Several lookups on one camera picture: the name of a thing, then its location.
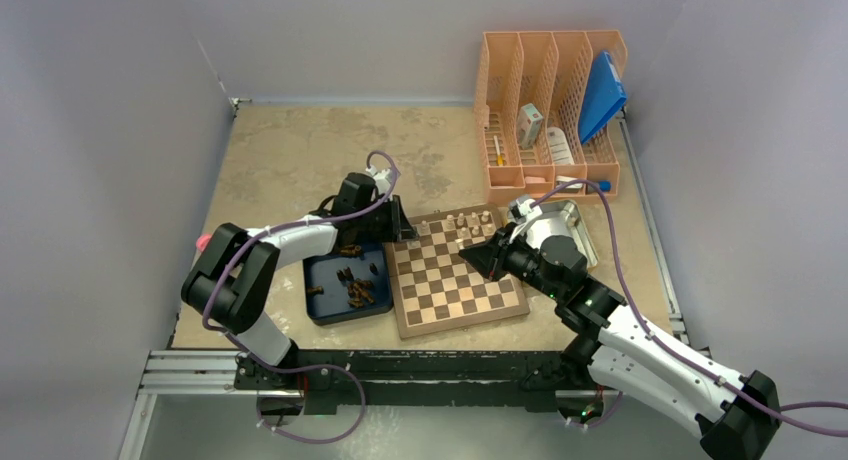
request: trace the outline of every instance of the tabletop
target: tabletop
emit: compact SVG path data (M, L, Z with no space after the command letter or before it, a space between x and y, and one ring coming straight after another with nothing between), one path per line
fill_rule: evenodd
M241 106L204 232L226 222L249 228L298 219L336 193L349 172L363 171L365 156L374 149L397 163L401 176L395 194L409 217L486 203L474 128L470 107ZM619 194L611 208L625 280L642 314L670 332L666 295L624 139L619 128L609 131L621 164ZM592 274L620 291L603 207L595 199L577 203L598 253ZM565 348L575 335L554 314L554 302L532 288L525 286L524 292L529 315L401 340L392 312L315 325L306 314L303 269L297 263L277 271L265 311L301 348ZM231 346L204 330L200 315L182 305L171 348Z

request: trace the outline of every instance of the chessboard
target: chessboard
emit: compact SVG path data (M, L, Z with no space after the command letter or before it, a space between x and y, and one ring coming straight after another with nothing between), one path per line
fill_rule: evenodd
M437 212L409 222L418 240L386 244L401 338L530 313L515 277L486 281L458 255L462 248L488 240L501 227L496 206Z

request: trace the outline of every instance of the orange plastic rack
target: orange plastic rack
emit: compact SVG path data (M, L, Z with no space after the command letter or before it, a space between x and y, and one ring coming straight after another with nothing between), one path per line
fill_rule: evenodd
M555 186L557 176L608 181L608 197L618 193L620 167L607 129L581 145L577 120L592 61L602 50L610 53L619 76L624 76L627 47L617 30L569 32L487 32L483 34L474 118L480 159L486 170L486 201L506 205L521 194L540 197ZM522 105L532 103L547 113L546 125L565 133L573 165L551 158L546 129L530 149L520 149L515 119ZM497 164L495 137L504 165ZM527 183L536 177L543 183ZM552 200L580 198L586 189L562 193Z

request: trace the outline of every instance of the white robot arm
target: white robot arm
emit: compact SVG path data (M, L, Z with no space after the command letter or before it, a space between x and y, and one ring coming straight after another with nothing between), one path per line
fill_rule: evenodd
M510 204L508 225L459 255L489 280L511 273L550 296L555 313L578 334L564 352L566 359L594 382L626 392L674 419L700 438L713 458L759 458L780 422L725 386L779 411L774 382L757 371L745 377L720 365L645 318L646 325L640 325L633 305L588 274L586 257L559 215L566 205L536 205L522 196ZM718 375L719 381L681 359Z
M258 242L240 259L237 275L226 279L216 296L209 318L222 325L236 341L269 365L284 365L297 346L264 312L274 272L303 259L326 255L335 249L365 242L409 241L417 237L406 219L400 198L386 199L366 215L352 215L374 205L394 182L391 170L369 168L351 173L338 195L330 197L292 228L272 232L271 227L241 229L218 227L189 273L182 288L183 300L204 312L224 267L250 237ZM325 209L332 200L332 206ZM327 223L327 217L355 217Z

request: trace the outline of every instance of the white box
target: white box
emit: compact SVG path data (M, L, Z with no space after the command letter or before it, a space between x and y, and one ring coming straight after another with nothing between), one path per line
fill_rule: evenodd
M532 103L524 105L518 110L518 118L515 120L515 138L521 148L532 148L542 128L542 120L545 117Z
M574 165L574 155L561 128L548 127L548 147L551 149L551 159L557 165Z

